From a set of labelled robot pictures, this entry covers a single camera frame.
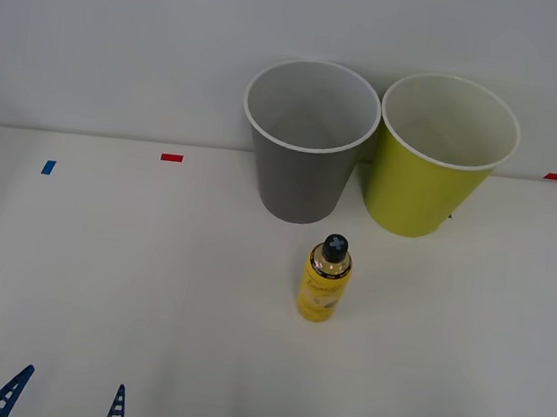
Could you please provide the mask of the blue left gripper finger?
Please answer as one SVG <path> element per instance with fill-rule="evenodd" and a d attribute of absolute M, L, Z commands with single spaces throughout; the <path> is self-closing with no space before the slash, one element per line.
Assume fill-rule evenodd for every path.
<path fill-rule="evenodd" d="M 114 401 L 111 403 L 110 409 L 106 417 L 125 417 L 126 412 L 126 388 L 124 384 L 120 384 L 117 393 L 115 394 Z"/>
<path fill-rule="evenodd" d="M 16 402 L 27 382 L 32 377 L 35 367 L 27 365 L 15 377 L 9 380 L 6 385 L 0 388 L 0 417 L 8 417 L 16 405 Z"/>

